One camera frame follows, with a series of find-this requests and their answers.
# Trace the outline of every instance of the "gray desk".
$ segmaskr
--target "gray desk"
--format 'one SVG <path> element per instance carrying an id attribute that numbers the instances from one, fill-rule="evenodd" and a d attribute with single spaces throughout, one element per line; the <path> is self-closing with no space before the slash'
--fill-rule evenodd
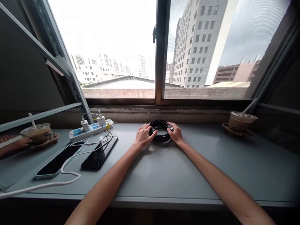
<path id="1" fill-rule="evenodd" d="M 18 198 L 82 199 L 117 162 L 135 140 L 140 124 L 116 124 L 119 141 L 98 172 L 81 171 L 88 154 L 75 157 L 65 171 L 82 177 L 67 186 L 50 187 Z M 257 136 L 236 139 L 219 125 L 180 125 L 183 137 L 196 151 L 240 185 L 262 206 L 293 207 L 300 203 L 300 157 Z M 16 179 L 8 191 L 46 182 L 71 180 L 58 175 L 50 181 L 34 181 L 33 175 L 68 143 L 69 130 L 60 133 L 59 143 L 48 150 L 0 161 L 0 180 Z M 91 139 L 100 139 L 97 135 Z M 95 146 L 86 146 L 82 152 Z M 188 157 L 173 143 L 151 143 L 132 163 L 112 206 L 138 208 L 202 209 L 222 205 L 221 200 Z"/>

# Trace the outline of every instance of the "black phone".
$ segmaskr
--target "black phone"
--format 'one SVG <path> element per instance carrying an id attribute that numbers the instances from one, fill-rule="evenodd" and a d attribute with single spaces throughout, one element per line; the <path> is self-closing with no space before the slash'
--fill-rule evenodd
<path id="1" fill-rule="evenodd" d="M 118 141 L 118 137 L 112 137 L 111 141 L 100 148 L 97 151 L 92 152 L 87 159 L 81 164 L 82 169 L 87 170 L 99 170 L 107 159 L 108 155 L 112 151 L 116 142 Z M 95 149 L 99 148 L 103 144 L 97 145 Z"/>
<path id="2" fill-rule="evenodd" d="M 78 142 L 76 145 L 84 144 L 84 142 Z M 54 159 L 52 159 L 48 164 L 46 164 L 39 172 L 34 175 L 35 179 L 40 178 L 53 178 L 60 173 L 60 169 L 65 161 L 70 158 L 75 153 L 79 152 L 82 146 L 68 146 L 62 150 Z"/>

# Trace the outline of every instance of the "person's hand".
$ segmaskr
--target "person's hand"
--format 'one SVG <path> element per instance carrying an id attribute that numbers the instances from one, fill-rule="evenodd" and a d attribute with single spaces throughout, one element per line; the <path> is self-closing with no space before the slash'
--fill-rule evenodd
<path id="1" fill-rule="evenodd" d="M 167 122 L 167 123 L 170 124 L 174 128 L 174 131 L 171 131 L 170 128 L 167 128 L 167 131 L 168 131 L 171 139 L 176 144 L 178 144 L 180 142 L 184 142 L 184 140 L 182 138 L 182 134 L 181 134 L 181 129 L 175 123 L 171 123 L 171 122 Z"/>
<path id="2" fill-rule="evenodd" d="M 157 130 L 155 130 L 153 134 L 149 136 L 150 129 L 152 129 L 152 127 L 149 123 L 144 124 L 142 127 L 139 127 L 137 131 L 137 137 L 135 138 L 134 143 L 140 146 L 141 148 L 147 146 L 157 134 Z"/>

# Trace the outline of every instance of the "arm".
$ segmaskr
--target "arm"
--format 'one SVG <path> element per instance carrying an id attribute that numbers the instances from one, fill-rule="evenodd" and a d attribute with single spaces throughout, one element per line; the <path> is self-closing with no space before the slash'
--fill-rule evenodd
<path id="1" fill-rule="evenodd" d="M 144 124 L 138 129 L 133 145 L 88 192 L 65 224 L 96 224 L 115 196 L 132 161 L 156 135 L 157 131 L 149 136 L 151 128 L 149 124 Z"/>
<path id="2" fill-rule="evenodd" d="M 243 225 L 275 224 L 269 215 L 240 186 L 184 142 L 181 130 L 176 124 L 169 122 L 168 124 L 174 127 L 173 132 L 168 128 L 172 140 L 192 160 L 224 204 Z"/>

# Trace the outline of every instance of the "chimney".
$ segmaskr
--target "chimney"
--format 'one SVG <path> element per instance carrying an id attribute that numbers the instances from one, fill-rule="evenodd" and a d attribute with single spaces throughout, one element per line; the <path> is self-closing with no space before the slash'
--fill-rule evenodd
<path id="1" fill-rule="evenodd" d="M 259 55 L 256 56 L 255 60 L 254 60 L 254 63 L 256 63 L 256 61 L 258 60 L 259 58 Z"/>

